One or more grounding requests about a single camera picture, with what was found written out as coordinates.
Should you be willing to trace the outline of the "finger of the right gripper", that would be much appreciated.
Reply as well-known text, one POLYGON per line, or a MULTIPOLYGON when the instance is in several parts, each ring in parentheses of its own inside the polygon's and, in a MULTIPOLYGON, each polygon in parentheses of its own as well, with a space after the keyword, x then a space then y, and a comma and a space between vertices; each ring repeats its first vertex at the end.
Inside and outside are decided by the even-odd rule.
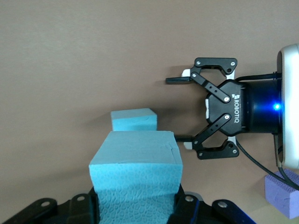
POLYGON ((176 142, 183 142, 186 149, 195 150, 197 157, 200 160, 237 157, 239 155, 239 150, 237 148, 235 136, 228 136, 228 138, 219 147, 203 146, 204 141, 224 127, 230 120, 231 115, 225 113, 217 118, 216 121, 209 124, 197 135, 175 135, 175 140, 176 142))
POLYGON ((210 94, 214 95, 223 103, 228 103, 231 97, 220 90, 219 87, 201 76, 202 70, 219 70, 227 80, 234 79, 237 59, 217 58, 217 57, 198 57, 194 61, 194 66, 182 72, 180 77, 169 77, 165 79, 167 84, 187 84, 195 82, 204 87, 210 94))

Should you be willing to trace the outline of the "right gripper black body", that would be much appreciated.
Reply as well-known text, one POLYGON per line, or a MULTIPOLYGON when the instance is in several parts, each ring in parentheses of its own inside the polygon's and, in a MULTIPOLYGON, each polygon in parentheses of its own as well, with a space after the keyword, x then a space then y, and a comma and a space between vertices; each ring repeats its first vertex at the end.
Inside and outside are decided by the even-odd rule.
POLYGON ((206 98, 206 119, 215 122, 224 114, 231 119, 220 131, 225 135, 240 133, 278 133, 281 128, 281 80, 237 82, 226 80, 218 88, 230 97, 221 102, 212 94, 206 98))

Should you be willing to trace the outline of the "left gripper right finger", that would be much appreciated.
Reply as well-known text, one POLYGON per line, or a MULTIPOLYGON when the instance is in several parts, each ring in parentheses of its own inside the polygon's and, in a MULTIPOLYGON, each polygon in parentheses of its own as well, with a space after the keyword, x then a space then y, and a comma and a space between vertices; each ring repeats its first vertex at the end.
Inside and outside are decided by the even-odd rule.
POLYGON ((174 196, 169 224, 254 224, 243 210, 230 200, 215 200, 211 205, 201 195, 179 190, 174 196))

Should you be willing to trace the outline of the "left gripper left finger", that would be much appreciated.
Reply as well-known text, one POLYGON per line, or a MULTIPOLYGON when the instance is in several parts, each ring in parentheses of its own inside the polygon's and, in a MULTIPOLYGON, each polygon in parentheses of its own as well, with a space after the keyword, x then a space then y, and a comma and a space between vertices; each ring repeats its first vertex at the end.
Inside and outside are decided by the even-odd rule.
POLYGON ((100 209, 97 194, 75 195, 62 204, 53 198, 41 198, 4 222, 5 224, 98 224, 100 209))

